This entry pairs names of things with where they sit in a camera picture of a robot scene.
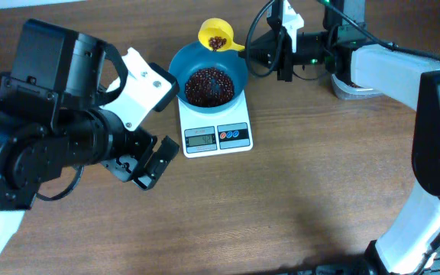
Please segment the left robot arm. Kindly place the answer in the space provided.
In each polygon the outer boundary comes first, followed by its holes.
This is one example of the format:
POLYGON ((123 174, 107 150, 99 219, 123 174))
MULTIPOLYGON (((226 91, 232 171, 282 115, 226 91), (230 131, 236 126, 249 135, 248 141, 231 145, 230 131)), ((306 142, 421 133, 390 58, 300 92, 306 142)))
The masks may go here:
POLYGON ((122 182, 154 187, 177 155, 141 127, 180 90, 175 76, 134 49, 36 19, 24 23, 13 67, 0 73, 0 254, 43 183, 72 167, 58 194, 101 164, 122 182))

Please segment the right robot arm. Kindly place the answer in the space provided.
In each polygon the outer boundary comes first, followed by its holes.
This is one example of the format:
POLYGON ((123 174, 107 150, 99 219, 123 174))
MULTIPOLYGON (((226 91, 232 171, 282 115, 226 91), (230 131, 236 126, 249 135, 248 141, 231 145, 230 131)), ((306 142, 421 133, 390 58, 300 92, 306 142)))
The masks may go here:
POLYGON ((248 35, 240 52, 289 82, 298 65, 324 65, 343 92, 375 92, 415 113, 411 164, 415 183, 391 227, 349 264, 319 265, 316 274, 440 274, 440 56, 371 34, 363 1, 324 2, 324 29, 304 34, 289 2, 258 13, 269 31, 248 35))

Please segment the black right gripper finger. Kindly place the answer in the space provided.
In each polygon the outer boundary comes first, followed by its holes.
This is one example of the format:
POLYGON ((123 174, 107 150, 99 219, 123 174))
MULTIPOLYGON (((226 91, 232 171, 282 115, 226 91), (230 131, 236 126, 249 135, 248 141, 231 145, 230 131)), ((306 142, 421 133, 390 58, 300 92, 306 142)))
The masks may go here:
POLYGON ((277 68, 276 56, 273 50, 253 49, 249 53, 246 50, 241 50, 238 52, 238 56, 245 61, 246 67, 255 63, 268 69, 277 68))
POLYGON ((244 43, 244 51, 250 49, 250 51, 275 51, 276 49, 276 34, 270 30, 265 32, 259 37, 254 38, 254 32, 250 32, 246 36, 244 43))

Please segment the yellow plastic measuring scoop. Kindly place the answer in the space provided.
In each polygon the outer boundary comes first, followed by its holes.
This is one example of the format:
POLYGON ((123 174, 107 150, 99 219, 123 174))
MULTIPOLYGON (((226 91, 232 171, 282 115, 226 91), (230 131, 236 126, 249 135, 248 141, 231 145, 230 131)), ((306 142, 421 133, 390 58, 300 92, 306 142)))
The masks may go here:
POLYGON ((210 51, 224 52, 227 50, 243 51, 244 45, 234 42, 232 26, 221 18, 205 20, 198 33, 198 40, 202 46, 210 51))

